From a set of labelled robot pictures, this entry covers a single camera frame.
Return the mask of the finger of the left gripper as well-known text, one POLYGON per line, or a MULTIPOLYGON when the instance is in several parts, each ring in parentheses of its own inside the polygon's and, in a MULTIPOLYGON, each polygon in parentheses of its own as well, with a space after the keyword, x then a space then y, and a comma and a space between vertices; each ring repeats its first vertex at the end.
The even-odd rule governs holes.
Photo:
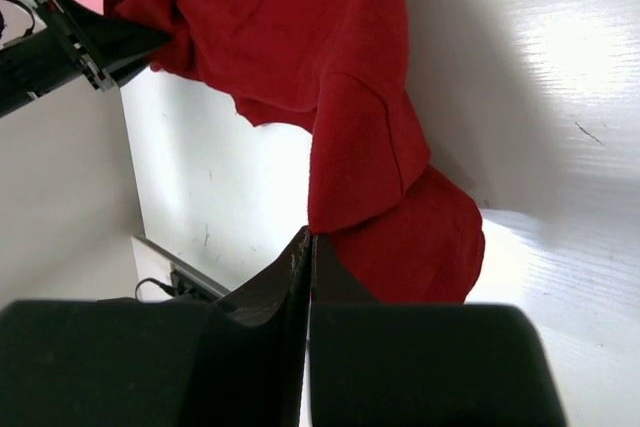
POLYGON ((75 0, 53 0, 76 31, 100 45, 122 43, 132 47, 162 47, 170 36, 122 18, 109 18, 75 0))
POLYGON ((170 36, 155 29, 99 29, 92 34, 98 55, 93 85, 125 85, 149 65, 149 56, 170 36))

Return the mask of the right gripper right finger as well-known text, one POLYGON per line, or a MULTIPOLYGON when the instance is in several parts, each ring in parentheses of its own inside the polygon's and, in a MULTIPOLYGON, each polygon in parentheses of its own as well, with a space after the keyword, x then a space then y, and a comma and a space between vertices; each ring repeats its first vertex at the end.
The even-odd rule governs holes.
POLYGON ((563 426, 539 334, 517 307, 384 304, 312 248, 309 403, 315 426, 563 426))

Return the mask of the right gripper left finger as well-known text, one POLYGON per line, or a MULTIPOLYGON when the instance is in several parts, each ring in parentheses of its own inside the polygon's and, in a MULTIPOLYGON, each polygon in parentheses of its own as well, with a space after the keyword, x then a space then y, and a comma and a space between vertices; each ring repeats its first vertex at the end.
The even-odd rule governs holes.
POLYGON ((1 313, 5 426, 295 426, 311 235, 216 302, 22 300, 1 313))

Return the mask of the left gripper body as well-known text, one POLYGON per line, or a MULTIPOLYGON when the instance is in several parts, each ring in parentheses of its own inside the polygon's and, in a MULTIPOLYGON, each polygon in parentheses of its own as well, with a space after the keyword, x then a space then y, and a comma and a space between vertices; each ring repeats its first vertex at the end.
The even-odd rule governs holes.
POLYGON ((97 91, 115 86, 92 84, 98 72, 95 41, 76 31, 53 0, 35 0, 27 11, 44 27, 1 48, 3 117, 81 77, 97 91))

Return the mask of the dark red t shirt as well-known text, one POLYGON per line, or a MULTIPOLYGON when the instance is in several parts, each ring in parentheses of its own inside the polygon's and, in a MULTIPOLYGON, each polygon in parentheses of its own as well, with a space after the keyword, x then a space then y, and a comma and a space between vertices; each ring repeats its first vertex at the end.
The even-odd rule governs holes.
POLYGON ((374 297, 467 297, 482 218, 431 163, 406 91, 405 0, 104 0, 104 11, 170 35, 154 67, 229 94, 255 126, 311 134, 309 228, 374 297))

